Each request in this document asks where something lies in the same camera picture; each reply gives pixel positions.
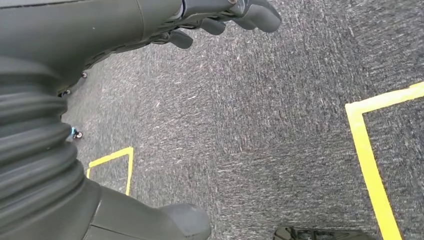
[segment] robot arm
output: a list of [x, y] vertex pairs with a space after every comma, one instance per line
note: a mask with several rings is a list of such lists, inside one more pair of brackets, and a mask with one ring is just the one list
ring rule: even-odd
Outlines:
[[218, 35], [227, 21], [273, 32], [281, 18], [266, 0], [0, 0], [0, 65], [41, 64], [63, 89], [112, 53], [151, 43], [186, 49], [193, 40], [180, 28]]
[[205, 240], [191, 204], [151, 208], [84, 176], [58, 90], [111, 53], [188, 48], [180, 29], [276, 31], [265, 0], [0, 0], [0, 240]]

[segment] yellow tape line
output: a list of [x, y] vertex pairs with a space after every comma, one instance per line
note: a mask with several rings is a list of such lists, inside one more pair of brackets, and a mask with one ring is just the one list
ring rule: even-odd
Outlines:
[[424, 82], [345, 105], [363, 179], [384, 240], [402, 240], [374, 157], [364, 113], [424, 97]]
[[107, 163], [110, 160], [113, 159], [117, 159], [119, 157], [128, 155], [128, 173], [127, 173], [127, 180], [126, 180], [126, 190], [125, 190], [125, 194], [127, 196], [130, 195], [130, 186], [131, 186], [131, 177], [133, 176], [133, 164], [134, 164], [134, 148], [133, 147], [127, 147], [124, 149], [121, 149], [119, 151], [116, 151], [110, 155], [101, 157], [97, 160], [94, 160], [92, 162], [90, 162], [88, 164], [88, 169], [87, 169], [87, 178], [90, 178], [90, 172], [91, 172], [91, 168], [99, 166], [101, 164]]

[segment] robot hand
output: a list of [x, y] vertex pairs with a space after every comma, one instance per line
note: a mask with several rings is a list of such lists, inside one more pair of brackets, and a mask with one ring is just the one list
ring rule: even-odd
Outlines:
[[281, 17], [266, 0], [183, 0], [175, 15], [160, 26], [159, 29], [163, 32], [154, 34], [133, 48], [150, 43], [172, 43], [181, 49], [187, 49], [192, 45], [193, 39], [179, 28], [203, 29], [212, 35], [220, 35], [228, 21], [234, 21], [246, 30], [258, 28], [272, 33], [279, 28]]

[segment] yellow tape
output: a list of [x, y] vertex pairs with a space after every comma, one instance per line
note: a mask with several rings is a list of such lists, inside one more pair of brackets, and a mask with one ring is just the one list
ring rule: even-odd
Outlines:
[[374, 157], [364, 113], [424, 97], [424, 82], [345, 105], [363, 179], [384, 240], [402, 240]]
[[109, 162], [110, 160], [113, 159], [117, 159], [119, 157], [128, 155], [128, 173], [127, 173], [127, 180], [126, 180], [126, 190], [125, 190], [125, 194], [127, 196], [130, 195], [130, 186], [131, 186], [131, 177], [133, 176], [133, 164], [134, 164], [134, 148], [133, 147], [127, 147], [124, 149], [121, 149], [119, 151], [116, 151], [110, 155], [101, 157], [97, 160], [94, 160], [92, 162], [90, 162], [88, 164], [88, 169], [87, 169], [87, 178], [90, 178], [90, 172], [91, 172], [91, 168], [94, 168], [96, 166], [99, 166], [101, 164], [105, 164], [107, 162]]
[[88, 179], [90, 179], [90, 172], [91, 172], [91, 170], [92, 170], [92, 169], [91, 169], [90, 167], [87, 169], [87, 178], [88, 178]]

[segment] gray carpet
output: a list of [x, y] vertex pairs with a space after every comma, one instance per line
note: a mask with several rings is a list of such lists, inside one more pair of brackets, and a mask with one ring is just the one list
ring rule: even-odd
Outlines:
[[[282, 224], [381, 239], [344, 106], [424, 80], [424, 3], [272, 2], [276, 33], [229, 24], [189, 32], [188, 50], [152, 45], [95, 66], [64, 117], [84, 132], [78, 157], [134, 147], [130, 195], [203, 206], [211, 240], [270, 239]], [[422, 103], [365, 115], [408, 240], [424, 234]], [[117, 159], [92, 179], [124, 192], [126, 168]]]

